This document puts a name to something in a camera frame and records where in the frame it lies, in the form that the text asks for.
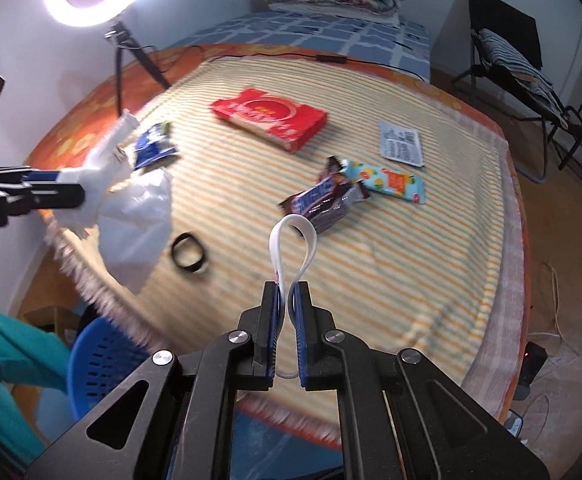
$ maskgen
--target wall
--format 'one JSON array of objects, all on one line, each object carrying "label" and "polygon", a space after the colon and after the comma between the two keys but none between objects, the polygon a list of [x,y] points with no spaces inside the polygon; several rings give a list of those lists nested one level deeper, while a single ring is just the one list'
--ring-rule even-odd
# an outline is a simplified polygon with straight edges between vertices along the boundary
[{"label": "wall", "polygon": [[[506,0],[535,16],[546,73],[568,102],[582,85],[582,7],[577,0]],[[165,47],[191,32],[239,16],[258,0],[140,0],[125,19],[141,43]],[[466,0],[406,0],[404,14],[434,41],[432,61],[459,73],[468,65]],[[0,165],[19,164],[80,99],[113,72],[106,26],[56,23],[42,0],[0,0]],[[44,226],[35,215],[0,230],[0,310],[24,293],[40,257]]]}]

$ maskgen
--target white plastic bag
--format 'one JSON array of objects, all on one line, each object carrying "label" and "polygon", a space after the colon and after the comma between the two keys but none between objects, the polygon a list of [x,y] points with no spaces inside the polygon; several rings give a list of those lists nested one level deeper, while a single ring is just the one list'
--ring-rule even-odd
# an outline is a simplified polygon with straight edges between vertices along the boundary
[{"label": "white plastic bag", "polygon": [[171,175],[153,170],[102,200],[98,249],[110,275],[134,294],[171,236]]},{"label": "white plastic bag", "polygon": [[80,168],[60,171],[57,182],[80,184],[84,203],[76,209],[55,209],[59,227],[71,229],[80,238],[98,220],[98,209],[109,188],[131,176],[129,157],[117,145],[133,133],[140,123],[125,110],[111,131],[89,152]]}]

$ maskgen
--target chair backrest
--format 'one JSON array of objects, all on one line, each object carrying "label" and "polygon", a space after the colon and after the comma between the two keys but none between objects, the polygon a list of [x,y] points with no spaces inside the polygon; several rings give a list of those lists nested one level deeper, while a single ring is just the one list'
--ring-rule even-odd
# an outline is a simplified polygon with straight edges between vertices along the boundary
[{"label": "chair backrest", "polygon": [[535,19],[502,0],[469,0],[471,29],[495,32],[526,57],[536,69],[542,69],[540,38]]}]

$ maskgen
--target person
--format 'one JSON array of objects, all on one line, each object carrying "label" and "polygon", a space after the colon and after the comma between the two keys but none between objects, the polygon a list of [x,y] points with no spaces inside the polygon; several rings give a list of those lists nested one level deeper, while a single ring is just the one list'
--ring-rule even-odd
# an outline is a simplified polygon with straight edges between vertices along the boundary
[{"label": "person", "polygon": [[46,447],[5,383],[66,392],[68,361],[69,351],[55,334],[0,314],[0,462],[11,462],[22,472]]}]

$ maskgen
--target blue plastic stool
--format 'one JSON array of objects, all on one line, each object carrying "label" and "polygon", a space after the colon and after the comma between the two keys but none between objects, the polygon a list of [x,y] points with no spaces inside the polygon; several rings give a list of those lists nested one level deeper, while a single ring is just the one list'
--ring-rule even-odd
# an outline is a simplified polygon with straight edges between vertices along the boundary
[{"label": "blue plastic stool", "polygon": [[69,358],[67,394],[75,420],[86,415],[149,357],[107,319],[82,331]]}]

